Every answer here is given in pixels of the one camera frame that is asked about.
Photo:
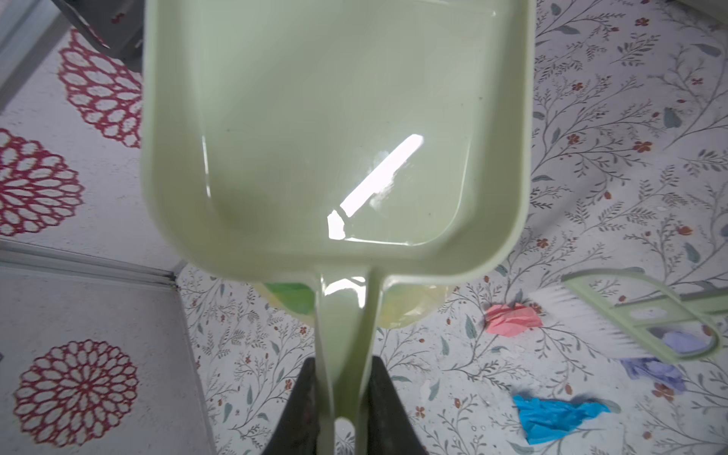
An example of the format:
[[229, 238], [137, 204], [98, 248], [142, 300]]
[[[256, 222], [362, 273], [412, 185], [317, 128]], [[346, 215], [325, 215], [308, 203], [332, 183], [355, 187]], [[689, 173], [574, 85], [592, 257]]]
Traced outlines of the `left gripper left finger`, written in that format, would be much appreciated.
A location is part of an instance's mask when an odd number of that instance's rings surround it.
[[319, 435], [316, 363], [307, 358], [263, 455], [314, 455]]

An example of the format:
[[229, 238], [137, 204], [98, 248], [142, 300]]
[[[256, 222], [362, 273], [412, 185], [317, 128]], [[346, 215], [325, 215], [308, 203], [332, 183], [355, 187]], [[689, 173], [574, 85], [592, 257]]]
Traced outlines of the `light green dustpan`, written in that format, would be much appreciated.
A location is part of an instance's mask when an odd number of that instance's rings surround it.
[[142, 185], [188, 262], [315, 294], [317, 454], [367, 453], [384, 292], [515, 246], [530, 193], [532, 1], [149, 1]]

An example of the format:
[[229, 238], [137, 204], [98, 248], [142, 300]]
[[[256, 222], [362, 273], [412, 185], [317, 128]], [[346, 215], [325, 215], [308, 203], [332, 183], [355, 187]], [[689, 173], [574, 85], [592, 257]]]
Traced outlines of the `green bin with bag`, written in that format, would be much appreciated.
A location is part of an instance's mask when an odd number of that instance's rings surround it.
[[[278, 309], [309, 325], [315, 325], [315, 294], [304, 284], [252, 284], [252, 287]], [[383, 295], [377, 326], [397, 329], [419, 322], [442, 307], [454, 286], [396, 284]]]

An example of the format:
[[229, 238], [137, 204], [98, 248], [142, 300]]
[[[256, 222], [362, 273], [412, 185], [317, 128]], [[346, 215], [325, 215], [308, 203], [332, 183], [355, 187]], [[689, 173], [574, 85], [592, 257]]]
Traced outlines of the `light green hand brush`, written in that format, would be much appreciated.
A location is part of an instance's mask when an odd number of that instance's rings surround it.
[[678, 294], [645, 273], [596, 268], [563, 276], [528, 299], [612, 359], [657, 358], [677, 364], [716, 356], [727, 290]]

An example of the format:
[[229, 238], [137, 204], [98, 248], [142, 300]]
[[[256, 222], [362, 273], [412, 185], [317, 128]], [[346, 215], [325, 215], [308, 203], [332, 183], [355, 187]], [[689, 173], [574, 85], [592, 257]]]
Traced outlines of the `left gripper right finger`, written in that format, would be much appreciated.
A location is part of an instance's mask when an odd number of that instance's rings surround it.
[[367, 453], [426, 455], [381, 358], [372, 358], [368, 383]]

